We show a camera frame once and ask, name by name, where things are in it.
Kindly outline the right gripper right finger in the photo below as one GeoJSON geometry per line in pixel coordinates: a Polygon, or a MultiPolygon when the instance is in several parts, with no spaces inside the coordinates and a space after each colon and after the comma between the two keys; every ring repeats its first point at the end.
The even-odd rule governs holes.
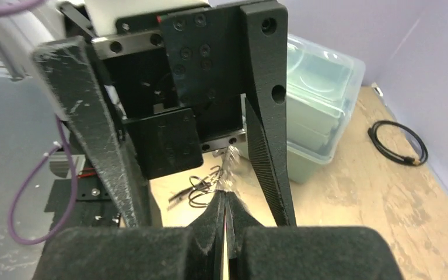
{"type": "Polygon", "coordinates": [[[364,226],[266,227],[226,194],[231,279],[403,279],[388,243],[364,226]]]}

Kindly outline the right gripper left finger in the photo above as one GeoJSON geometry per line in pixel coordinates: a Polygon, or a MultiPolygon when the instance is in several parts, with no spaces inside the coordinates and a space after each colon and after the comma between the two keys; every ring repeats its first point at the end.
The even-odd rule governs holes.
{"type": "Polygon", "coordinates": [[[187,227],[74,227],[45,248],[33,279],[221,279],[225,192],[187,227]]]}

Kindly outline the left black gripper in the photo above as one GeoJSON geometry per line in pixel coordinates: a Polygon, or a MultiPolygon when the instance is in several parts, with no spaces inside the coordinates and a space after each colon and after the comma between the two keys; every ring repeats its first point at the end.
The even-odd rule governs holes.
{"type": "MultiPolygon", "coordinates": [[[[193,3],[135,13],[129,4],[106,35],[92,11],[59,9],[71,38],[39,45],[32,61],[126,226],[151,226],[148,179],[202,165],[204,152],[233,142],[242,128],[239,9],[193,3]]],[[[275,223],[296,226],[286,147],[288,11],[260,1],[241,12],[248,156],[275,223]]]]}

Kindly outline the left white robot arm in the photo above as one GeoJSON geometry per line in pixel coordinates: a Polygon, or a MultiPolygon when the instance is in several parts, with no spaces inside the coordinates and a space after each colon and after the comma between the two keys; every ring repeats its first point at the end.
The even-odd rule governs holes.
{"type": "Polygon", "coordinates": [[[277,1],[45,1],[0,16],[0,56],[35,79],[128,227],[160,222],[152,179],[240,142],[279,226],[288,11],[277,1]]]}

